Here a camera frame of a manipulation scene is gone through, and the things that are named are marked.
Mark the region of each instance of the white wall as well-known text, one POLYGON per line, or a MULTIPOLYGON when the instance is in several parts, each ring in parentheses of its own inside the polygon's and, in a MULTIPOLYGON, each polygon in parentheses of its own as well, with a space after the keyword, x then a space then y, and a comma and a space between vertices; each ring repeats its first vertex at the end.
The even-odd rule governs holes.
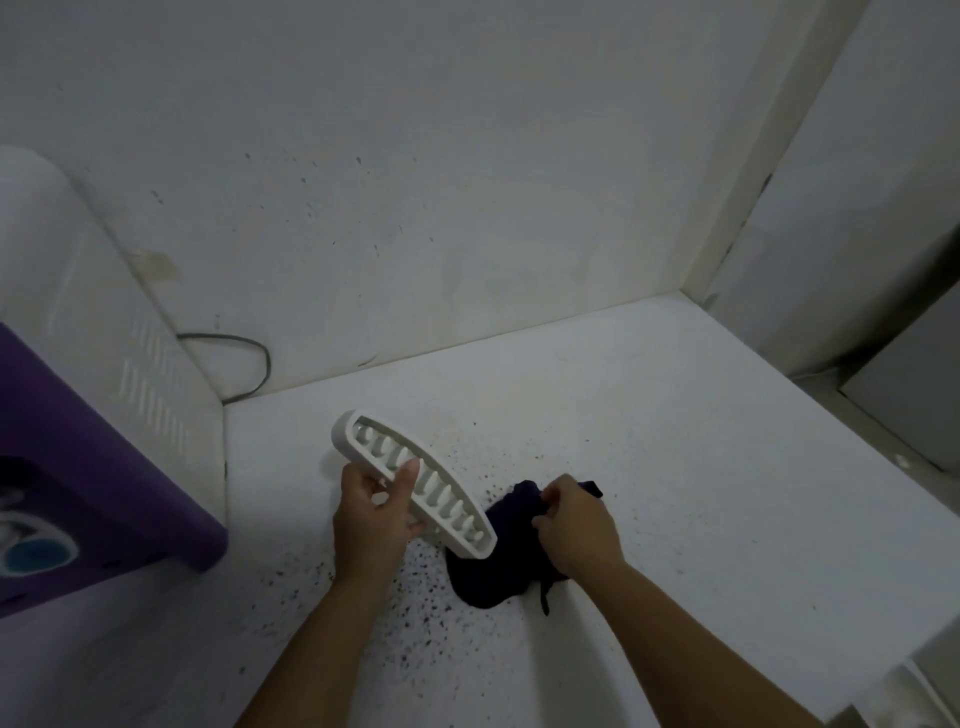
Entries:
MULTIPOLYGON (((821 5, 19 0, 0 141, 280 389, 679 287, 718 139, 821 5)), ((221 391, 237 356, 204 356, 221 391)))
POLYGON ((873 0, 704 303, 781 371, 864 337, 960 221, 960 4, 873 0))

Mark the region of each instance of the dark navy cloth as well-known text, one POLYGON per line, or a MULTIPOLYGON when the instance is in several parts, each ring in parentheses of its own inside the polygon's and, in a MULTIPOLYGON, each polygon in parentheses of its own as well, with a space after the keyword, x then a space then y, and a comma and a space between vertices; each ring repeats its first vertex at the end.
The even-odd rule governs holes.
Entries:
MULTIPOLYGON (((592 480, 580 487, 594 497, 603 497, 592 480)), ((490 609, 504 599, 521 595, 530 582, 540 582, 540 606, 550 614, 546 593, 554 582, 568 577, 557 571, 547 558, 530 521, 542 516, 549 505, 540 499, 533 480, 517 483, 514 489, 487 510, 496 533, 496 547, 486 559, 462 559, 446 550, 446 572, 453 591, 471 607, 490 609)))

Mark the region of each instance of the gray cable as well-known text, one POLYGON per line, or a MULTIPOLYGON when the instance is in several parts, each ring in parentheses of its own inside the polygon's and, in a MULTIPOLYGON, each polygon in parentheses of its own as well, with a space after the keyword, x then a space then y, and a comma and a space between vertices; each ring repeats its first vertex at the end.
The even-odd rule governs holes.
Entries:
POLYGON ((253 339, 248 339, 244 336, 234 336, 232 333, 200 333, 199 331, 188 331, 187 333, 177 334, 177 338, 181 341, 186 341, 189 339, 221 339, 224 341, 239 341, 241 344, 250 344, 252 347, 257 347, 263 352, 264 359, 267 362, 267 373, 260 380, 260 383, 257 384, 250 392, 244 392, 240 395, 234 395, 233 397, 227 397, 223 400, 223 404, 233 404, 236 401, 245 400, 249 397, 252 397, 257 392, 260 391, 260 388, 267 383, 267 379, 270 378, 270 372, 273 370, 273 362, 270 359, 270 350, 267 349, 259 341, 254 341, 253 339))

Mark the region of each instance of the white comb-like tray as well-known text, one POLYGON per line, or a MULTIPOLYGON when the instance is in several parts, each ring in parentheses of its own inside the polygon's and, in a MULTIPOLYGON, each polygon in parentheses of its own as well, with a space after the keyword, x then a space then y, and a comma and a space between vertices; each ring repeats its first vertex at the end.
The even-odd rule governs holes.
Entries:
POLYGON ((486 559, 493 552, 496 534, 483 508, 463 479, 423 443, 355 409, 340 416, 330 438, 347 460, 384 483, 392 483, 407 460, 418 458, 420 474, 410 513, 461 558, 486 559))

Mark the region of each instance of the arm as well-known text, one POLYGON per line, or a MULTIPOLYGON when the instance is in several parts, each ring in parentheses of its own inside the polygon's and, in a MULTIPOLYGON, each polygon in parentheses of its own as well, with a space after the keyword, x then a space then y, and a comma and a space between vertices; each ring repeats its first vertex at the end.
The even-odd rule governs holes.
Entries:
POLYGON ((821 725, 623 558, 603 502, 569 475, 543 491, 533 525, 558 570, 606 618, 664 728, 821 725))
POLYGON ((354 465, 344 468, 333 517, 335 576, 330 591, 283 650, 236 728, 327 728, 347 723, 360 652, 407 542, 423 530, 408 526, 407 506, 420 461, 397 472, 390 498, 373 505, 375 483, 354 465))

